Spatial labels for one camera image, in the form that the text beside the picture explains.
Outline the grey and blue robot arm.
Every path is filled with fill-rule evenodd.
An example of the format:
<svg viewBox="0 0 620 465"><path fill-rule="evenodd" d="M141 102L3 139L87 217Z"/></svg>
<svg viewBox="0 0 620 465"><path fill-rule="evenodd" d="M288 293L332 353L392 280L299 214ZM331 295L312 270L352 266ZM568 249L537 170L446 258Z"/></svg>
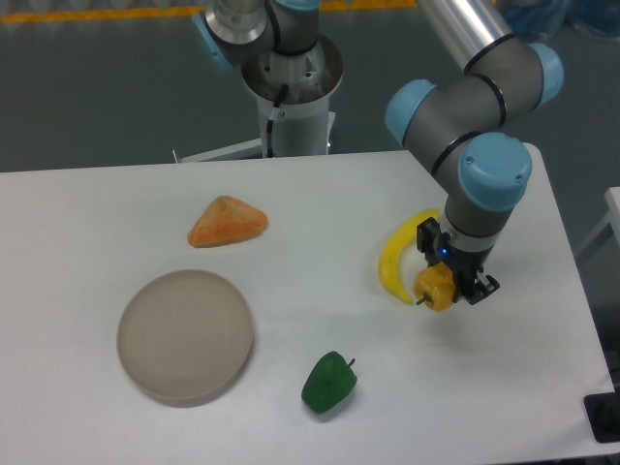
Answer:
<svg viewBox="0 0 620 465"><path fill-rule="evenodd" d="M554 98L564 70L552 48L521 43L486 1L420 8L464 76L447 89L425 79L405 84L385 122L447 201L392 234L378 275L401 301L442 311L498 289L483 266L532 172L529 150L501 129ZM192 21L216 67L240 68L257 102L266 158L326 154L329 99L343 64L319 31L318 2L209 1Z"/></svg>

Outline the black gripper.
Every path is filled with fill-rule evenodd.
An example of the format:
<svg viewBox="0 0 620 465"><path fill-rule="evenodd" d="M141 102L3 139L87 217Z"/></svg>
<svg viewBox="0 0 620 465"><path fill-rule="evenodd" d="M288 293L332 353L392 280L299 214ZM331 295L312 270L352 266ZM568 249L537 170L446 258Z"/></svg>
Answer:
<svg viewBox="0 0 620 465"><path fill-rule="evenodd" d="M456 274L454 302L476 305L500 289L500 283L483 271L494 247L494 237L471 237L457 230L447 219L427 219L418 225L417 248L425 267L444 263Z"/></svg>

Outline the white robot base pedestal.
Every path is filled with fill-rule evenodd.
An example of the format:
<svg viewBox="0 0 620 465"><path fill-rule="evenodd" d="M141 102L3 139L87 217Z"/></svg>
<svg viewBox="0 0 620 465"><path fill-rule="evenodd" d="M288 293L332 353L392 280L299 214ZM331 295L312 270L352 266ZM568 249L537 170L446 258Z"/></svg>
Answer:
<svg viewBox="0 0 620 465"><path fill-rule="evenodd" d="M342 55L332 40L321 34L296 56L268 51L243 64L241 75L256 101L260 136L177 163L327 154L335 119L330 97L343 76Z"/></svg>

